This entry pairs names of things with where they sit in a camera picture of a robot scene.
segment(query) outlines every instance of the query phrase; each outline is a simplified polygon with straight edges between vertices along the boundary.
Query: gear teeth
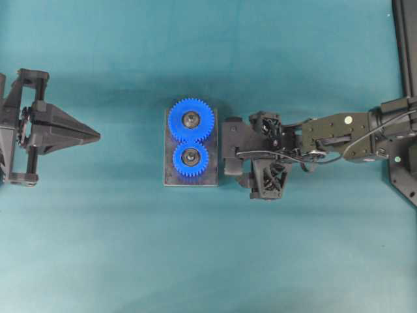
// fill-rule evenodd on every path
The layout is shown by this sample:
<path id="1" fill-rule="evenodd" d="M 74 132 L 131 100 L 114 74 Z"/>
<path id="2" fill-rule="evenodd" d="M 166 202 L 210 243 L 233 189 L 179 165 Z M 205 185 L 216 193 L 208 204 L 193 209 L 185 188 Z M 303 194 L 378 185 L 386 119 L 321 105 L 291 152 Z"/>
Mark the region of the gear teeth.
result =
<path id="1" fill-rule="evenodd" d="M 200 124 L 195 128 L 186 128 L 182 117 L 186 112 L 194 111 L 200 116 Z M 214 113 L 210 106 L 197 98 L 185 98 L 178 101 L 169 111 L 168 126 L 171 135 L 178 142 L 202 142 L 214 128 Z"/>
<path id="2" fill-rule="evenodd" d="M 187 166 L 182 161 L 182 154 L 186 149 L 193 148 L 200 154 L 200 162 L 195 166 Z M 182 143 L 177 146 L 173 154 L 173 164 L 175 169 L 185 177 L 196 177 L 201 175 L 209 164 L 209 153 L 200 143 Z"/>

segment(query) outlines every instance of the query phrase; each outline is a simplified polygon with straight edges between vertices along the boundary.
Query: teal tablecloth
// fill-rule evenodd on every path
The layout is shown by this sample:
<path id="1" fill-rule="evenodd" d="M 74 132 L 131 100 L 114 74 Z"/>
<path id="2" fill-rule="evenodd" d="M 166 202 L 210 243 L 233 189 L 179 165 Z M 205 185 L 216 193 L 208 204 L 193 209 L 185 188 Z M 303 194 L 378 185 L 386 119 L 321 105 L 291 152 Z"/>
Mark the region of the teal tablecloth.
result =
<path id="1" fill-rule="evenodd" d="M 381 163 L 297 168 L 273 202 L 162 186 L 173 99 L 292 123 L 399 97 L 390 0 L 1 0 L 20 67 L 102 139 L 1 186 L 1 313 L 417 311 L 416 211 Z"/>

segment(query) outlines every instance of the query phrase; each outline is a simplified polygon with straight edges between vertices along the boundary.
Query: spur gear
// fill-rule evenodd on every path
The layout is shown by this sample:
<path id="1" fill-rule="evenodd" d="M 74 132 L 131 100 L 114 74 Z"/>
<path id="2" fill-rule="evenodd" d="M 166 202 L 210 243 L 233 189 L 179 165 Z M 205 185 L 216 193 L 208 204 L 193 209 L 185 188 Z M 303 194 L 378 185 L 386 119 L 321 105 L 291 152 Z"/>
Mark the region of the spur gear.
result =
<path id="1" fill-rule="evenodd" d="M 172 107 L 168 125 L 177 141 L 200 142 L 210 136 L 214 127 L 214 114 L 202 100 L 186 98 Z"/>
<path id="2" fill-rule="evenodd" d="M 202 174 L 209 163 L 209 153 L 200 143 L 182 143 L 173 154 L 175 169 L 183 176 L 195 177 Z"/>

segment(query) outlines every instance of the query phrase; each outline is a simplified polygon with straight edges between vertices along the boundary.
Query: wire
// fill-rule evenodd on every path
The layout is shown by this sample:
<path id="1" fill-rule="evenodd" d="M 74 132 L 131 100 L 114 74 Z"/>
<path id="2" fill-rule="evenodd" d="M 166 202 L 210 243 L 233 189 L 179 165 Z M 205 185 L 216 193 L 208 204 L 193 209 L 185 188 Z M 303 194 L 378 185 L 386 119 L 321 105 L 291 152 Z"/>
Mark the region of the wire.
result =
<path id="1" fill-rule="evenodd" d="M 348 144 L 348 146 L 345 148 L 345 150 L 343 150 L 342 154 L 340 154 L 336 158 L 333 158 L 332 160 L 328 160 L 328 161 L 317 162 L 317 161 L 302 160 L 300 158 L 294 158 L 292 156 L 286 155 L 285 153 L 275 152 L 275 151 L 267 151 L 267 150 L 241 151 L 241 152 L 237 152 L 236 156 L 238 157 L 239 155 L 265 153 L 265 154 L 268 154 L 268 155 L 276 155 L 276 156 L 279 156 L 279 157 L 288 158 L 289 160 L 292 160 L 292 161 L 295 161 L 295 162 L 298 162 L 298 163 L 310 163 L 310 164 L 322 164 L 322 165 L 323 164 L 330 164 L 330 163 L 333 163 L 333 162 L 336 162 L 336 161 L 342 159 L 346 155 L 347 151 L 349 151 L 350 148 L 352 148 L 354 145 L 356 145 L 358 142 L 362 141 L 366 137 L 376 133 L 377 131 L 383 129 L 384 127 L 386 127 L 387 125 L 397 121 L 398 119 L 402 119 L 404 116 L 407 116 L 407 115 L 410 115 L 410 114 L 413 114 L 413 113 L 416 113 L 416 112 L 417 112 L 417 110 L 408 111 L 408 112 L 399 114 L 399 115 L 387 120 L 386 122 L 383 122 L 377 128 L 374 128 L 373 130 L 370 130 L 366 134 L 360 136 L 359 138 L 355 139 L 353 142 Z"/>

